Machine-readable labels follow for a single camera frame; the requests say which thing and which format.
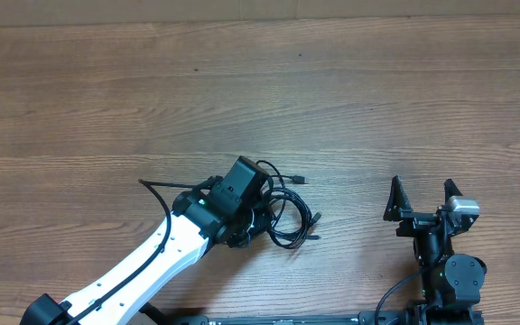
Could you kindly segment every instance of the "wood grain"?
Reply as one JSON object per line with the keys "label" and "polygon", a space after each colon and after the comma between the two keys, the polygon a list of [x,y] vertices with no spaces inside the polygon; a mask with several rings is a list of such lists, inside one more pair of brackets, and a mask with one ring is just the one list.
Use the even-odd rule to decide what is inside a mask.
{"label": "wood grain", "polygon": [[0,0],[0,27],[520,14],[520,0]]}
{"label": "wood grain", "polygon": [[449,177],[477,198],[482,216],[454,247],[487,262],[487,323],[520,321],[513,15],[0,29],[0,324],[148,237],[162,212],[138,178],[201,181],[240,154],[311,178],[294,188],[322,211],[322,240],[217,247],[156,306],[372,309],[415,268],[411,240],[382,220],[399,173],[419,211],[442,203]]}

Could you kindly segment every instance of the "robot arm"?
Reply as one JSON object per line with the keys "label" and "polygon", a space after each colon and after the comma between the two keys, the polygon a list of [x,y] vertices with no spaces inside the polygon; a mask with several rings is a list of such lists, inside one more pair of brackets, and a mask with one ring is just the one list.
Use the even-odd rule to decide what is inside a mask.
{"label": "robot arm", "polygon": [[[226,177],[210,177],[190,187],[173,202],[171,213],[153,186],[177,184],[140,181],[160,201],[166,219],[132,254],[85,289],[56,303],[44,294],[25,311],[20,325],[125,325],[176,274],[198,262],[215,244],[244,247],[264,231],[290,241],[296,248],[310,238],[308,229],[320,214],[311,215],[298,194],[275,188],[270,176],[257,163],[239,157]],[[268,190],[263,186],[268,183]],[[301,212],[303,226],[290,234],[274,230],[280,219],[271,206],[290,200]]]}

